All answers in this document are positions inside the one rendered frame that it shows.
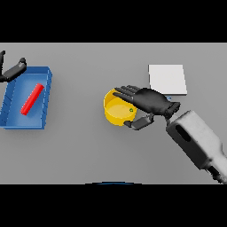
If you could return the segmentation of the red beaker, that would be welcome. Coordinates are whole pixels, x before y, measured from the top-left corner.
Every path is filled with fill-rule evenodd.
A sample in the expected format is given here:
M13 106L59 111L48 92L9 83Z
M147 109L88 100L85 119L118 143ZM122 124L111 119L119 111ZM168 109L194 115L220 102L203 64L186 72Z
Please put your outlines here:
M25 101L24 105L20 109L20 113L22 115L27 115L36 100L38 99L39 95L43 91L44 86L41 83L37 83L35 87L33 88L30 95L27 97L27 100Z

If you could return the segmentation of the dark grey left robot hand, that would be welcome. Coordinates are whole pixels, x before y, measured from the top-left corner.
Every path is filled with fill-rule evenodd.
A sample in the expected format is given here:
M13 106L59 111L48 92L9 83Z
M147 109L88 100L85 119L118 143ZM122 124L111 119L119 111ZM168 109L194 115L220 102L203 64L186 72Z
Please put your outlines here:
M27 70L27 62L25 58L21 58L18 64L2 73L4 54L5 51L0 52L0 82L11 82Z

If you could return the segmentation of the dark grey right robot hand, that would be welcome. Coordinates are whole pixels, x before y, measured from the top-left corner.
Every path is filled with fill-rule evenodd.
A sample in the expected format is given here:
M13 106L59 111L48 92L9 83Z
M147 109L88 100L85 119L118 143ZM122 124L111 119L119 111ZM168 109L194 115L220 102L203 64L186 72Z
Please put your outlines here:
M113 95L132 104L137 109L147 113L136 121L125 121L124 125L133 130L140 130L154 122L155 115L163 116L169 120L180 108L179 102L171 102L161 93L148 88L137 86L121 86L115 88Z

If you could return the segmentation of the yellow bowl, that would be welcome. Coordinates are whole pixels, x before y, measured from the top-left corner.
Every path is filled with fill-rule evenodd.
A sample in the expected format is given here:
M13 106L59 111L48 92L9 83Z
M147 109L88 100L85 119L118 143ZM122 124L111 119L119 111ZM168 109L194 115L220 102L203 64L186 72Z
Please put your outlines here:
M133 121L137 109L130 103L113 95L115 89L109 90L103 100L106 119L115 126L123 126L125 121Z

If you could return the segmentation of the pale square measuring scale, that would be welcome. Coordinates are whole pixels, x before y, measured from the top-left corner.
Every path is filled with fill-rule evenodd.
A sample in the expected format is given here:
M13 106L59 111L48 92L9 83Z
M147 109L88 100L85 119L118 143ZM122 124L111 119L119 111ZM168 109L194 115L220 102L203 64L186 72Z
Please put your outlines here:
M182 65L149 65L150 88L164 95L186 95Z

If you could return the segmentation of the blue tray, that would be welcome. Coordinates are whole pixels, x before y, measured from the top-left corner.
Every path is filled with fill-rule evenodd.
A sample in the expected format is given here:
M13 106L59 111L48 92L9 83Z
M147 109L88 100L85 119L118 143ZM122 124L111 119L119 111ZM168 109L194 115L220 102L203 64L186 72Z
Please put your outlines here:
M0 128L44 129L51 93L52 73L49 67L27 67L18 78L8 82L0 108ZM43 90L27 113L20 110L35 86L40 83Z

